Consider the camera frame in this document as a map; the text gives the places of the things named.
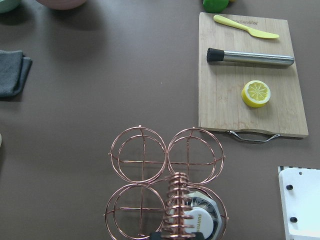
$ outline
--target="brand logo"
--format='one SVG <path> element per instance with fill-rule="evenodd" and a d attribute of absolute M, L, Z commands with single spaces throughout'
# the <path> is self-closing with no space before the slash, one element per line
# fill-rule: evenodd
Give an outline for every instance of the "brand logo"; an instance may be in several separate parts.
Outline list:
<path fill-rule="evenodd" d="M 199 215 L 198 215 L 198 222 L 196 223 L 196 231 L 197 231 L 197 232 L 200 232 L 201 217 L 202 217 L 202 215 L 199 214 Z"/>
<path fill-rule="evenodd" d="M 251 24 L 251 25 L 258 25 L 257 21 L 243 21 L 243 20 L 233 20 L 237 22 L 238 24 Z"/>

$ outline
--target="gray cloth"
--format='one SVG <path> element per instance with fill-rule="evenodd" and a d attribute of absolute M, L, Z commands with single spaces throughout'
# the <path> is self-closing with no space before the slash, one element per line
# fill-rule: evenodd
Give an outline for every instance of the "gray cloth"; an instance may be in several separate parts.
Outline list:
<path fill-rule="evenodd" d="M 0 50 L 0 98 L 20 93 L 27 80 L 32 64 L 22 51 Z"/>

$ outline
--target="cutting board handle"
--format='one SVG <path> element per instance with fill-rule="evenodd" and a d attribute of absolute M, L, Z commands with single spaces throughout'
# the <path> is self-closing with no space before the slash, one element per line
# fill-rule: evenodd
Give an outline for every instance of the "cutting board handle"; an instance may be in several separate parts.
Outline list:
<path fill-rule="evenodd" d="M 280 137 L 281 135 L 279 133 L 277 134 L 274 134 L 272 136 L 270 136 L 268 139 L 266 140 L 255 140 L 255 139 L 246 139 L 246 138 L 243 138 L 241 136 L 239 136 L 237 133 L 235 133 L 234 131 L 231 131 L 231 130 L 228 130 L 226 131 L 228 134 L 231 134 L 231 135 L 234 135 L 236 136 L 239 140 L 241 141 L 244 141 L 244 142 L 253 142 L 253 143 L 266 143 L 266 142 L 269 142 L 270 140 L 272 139 L 275 139 L 277 137 Z"/>

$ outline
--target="stainless steel muddler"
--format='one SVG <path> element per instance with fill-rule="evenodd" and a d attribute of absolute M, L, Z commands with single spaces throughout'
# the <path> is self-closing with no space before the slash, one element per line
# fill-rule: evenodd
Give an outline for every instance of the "stainless steel muddler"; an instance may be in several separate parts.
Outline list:
<path fill-rule="evenodd" d="M 272 55 L 254 52 L 224 51 L 215 48 L 208 48 L 206 54 L 207 62 L 240 62 L 251 64 L 271 64 L 290 66 L 295 59 L 292 56 Z"/>

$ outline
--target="green toy vegetable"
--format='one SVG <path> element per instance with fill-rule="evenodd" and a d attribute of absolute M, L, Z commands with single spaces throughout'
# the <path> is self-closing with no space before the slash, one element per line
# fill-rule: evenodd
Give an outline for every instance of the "green toy vegetable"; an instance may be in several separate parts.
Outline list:
<path fill-rule="evenodd" d="M 203 0 L 204 9 L 211 14 L 221 13 L 228 5 L 229 0 Z"/>

